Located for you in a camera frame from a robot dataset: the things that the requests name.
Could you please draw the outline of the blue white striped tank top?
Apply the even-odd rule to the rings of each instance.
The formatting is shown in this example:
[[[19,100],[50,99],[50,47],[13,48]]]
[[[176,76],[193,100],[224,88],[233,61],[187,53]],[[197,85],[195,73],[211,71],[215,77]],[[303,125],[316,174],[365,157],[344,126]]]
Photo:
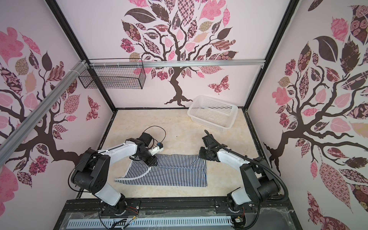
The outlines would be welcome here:
[[[123,177],[114,181],[134,186],[206,187],[207,164],[199,155],[157,155],[157,165],[133,161]]]

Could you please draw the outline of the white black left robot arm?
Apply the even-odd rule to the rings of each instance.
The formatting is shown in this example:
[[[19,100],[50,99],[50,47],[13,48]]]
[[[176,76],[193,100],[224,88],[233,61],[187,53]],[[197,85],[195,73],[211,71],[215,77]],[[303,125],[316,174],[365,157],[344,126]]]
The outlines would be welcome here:
[[[139,138],[127,139],[124,143],[109,149],[88,149],[71,172],[69,180],[85,192],[99,198],[111,214],[122,215],[127,209],[126,198],[109,184],[110,167],[128,157],[138,157],[149,168],[157,166],[156,155],[163,151],[163,144],[158,142],[149,147],[151,142],[153,137],[143,132]]]

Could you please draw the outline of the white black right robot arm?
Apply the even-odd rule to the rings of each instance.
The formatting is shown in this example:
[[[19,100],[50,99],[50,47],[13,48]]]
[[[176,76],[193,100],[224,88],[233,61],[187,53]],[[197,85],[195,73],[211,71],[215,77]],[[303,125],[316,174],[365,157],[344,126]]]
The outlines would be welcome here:
[[[239,211],[246,204],[259,205],[279,193],[280,181],[263,158],[250,159],[240,155],[216,141],[207,130],[205,133],[199,158],[224,163],[241,174],[243,187],[227,195],[227,204],[231,211]]]

